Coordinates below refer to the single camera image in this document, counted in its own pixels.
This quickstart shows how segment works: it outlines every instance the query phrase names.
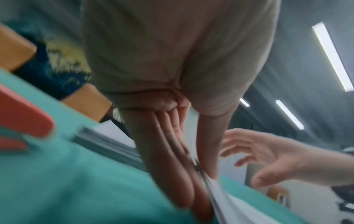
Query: orange-red stapler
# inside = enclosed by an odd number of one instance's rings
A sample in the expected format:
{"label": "orange-red stapler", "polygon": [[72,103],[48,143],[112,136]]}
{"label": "orange-red stapler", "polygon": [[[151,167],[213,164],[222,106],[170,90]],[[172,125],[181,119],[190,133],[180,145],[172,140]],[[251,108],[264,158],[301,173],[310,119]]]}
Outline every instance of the orange-red stapler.
{"label": "orange-red stapler", "polygon": [[[51,116],[0,83],[0,127],[20,135],[47,137],[54,129]],[[23,138],[0,133],[0,151],[26,150]]]}

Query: hand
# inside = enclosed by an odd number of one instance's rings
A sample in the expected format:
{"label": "hand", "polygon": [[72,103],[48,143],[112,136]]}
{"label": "hand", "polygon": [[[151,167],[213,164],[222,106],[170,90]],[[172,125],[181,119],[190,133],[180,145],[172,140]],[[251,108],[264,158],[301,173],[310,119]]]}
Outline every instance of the hand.
{"label": "hand", "polygon": [[229,120],[269,54],[280,1],[86,0],[86,57],[97,88],[121,112],[156,184],[200,220],[208,194],[183,140],[190,103],[197,153],[216,178]]}
{"label": "hand", "polygon": [[265,167],[251,180],[255,189],[296,179],[323,186],[354,183],[354,157],[323,150],[269,133],[232,129],[225,132],[221,157],[246,156],[235,163],[259,163]]}

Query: table surface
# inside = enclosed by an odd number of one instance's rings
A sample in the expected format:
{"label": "table surface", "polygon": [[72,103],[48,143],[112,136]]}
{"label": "table surface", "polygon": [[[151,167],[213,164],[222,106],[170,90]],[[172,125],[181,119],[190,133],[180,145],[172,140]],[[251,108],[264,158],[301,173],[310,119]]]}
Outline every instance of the table surface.
{"label": "table surface", "polygon": [[[57,125],[51,138],[30,139],[28,152],[0,154],[0,223],[196,223],[189,211],[169,203],[147,173],[69,141],[97,122],[1,70],[0,83]],[[226,177],[221,182],[231,195],[280,223],[306,223],[259,192]]]}

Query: ceiling light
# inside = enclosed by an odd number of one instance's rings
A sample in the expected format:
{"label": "ceiling light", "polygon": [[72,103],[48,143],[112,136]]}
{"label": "ceiling light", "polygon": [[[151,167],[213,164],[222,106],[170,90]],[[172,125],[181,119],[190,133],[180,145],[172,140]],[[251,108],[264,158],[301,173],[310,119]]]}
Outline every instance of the ceiling light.
{"label": "ceiling light", "polygon": [[290,110],[280,100],[276,100],[275,102],[300,130],[304,129],[303,124],[290,112]]}
{"label": "ceiling light", "polygon": [[324,49],[334,71],[336,72],[342,86],[344,87],[344,91],[349,92],[353,91],[354,87],[350,78],[347,74],[346,69],[343,66],[342,61],[338,55],[338,52],[332,42],[332,39],[326,29],[326,26],[323,22],[320,22],[312,27],[314,30],[318,40],[320,41],[321,46]]}
{"label": "ceiling light", "polygon": [[241,98],[240,101],[245,107],[250,107],[250,105],[244,99]]}

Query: pinky finger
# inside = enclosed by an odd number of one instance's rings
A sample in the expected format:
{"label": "pinky finger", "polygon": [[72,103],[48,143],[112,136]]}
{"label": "pinky finger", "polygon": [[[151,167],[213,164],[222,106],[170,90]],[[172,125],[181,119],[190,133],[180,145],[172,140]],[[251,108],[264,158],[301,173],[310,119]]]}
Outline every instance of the pinky finger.
{"label": "pinky finger", "polygon": [[249,163],[256,163],[257,162],[257,159],[252,156],[252,155],[248,155],[248,156],[245,156],[243,157],[242,159],[238,160],[236,163],[235,163],[235,166],[236,167],[240,167],[240,166],[243,166],[245,164],[249,164]]}

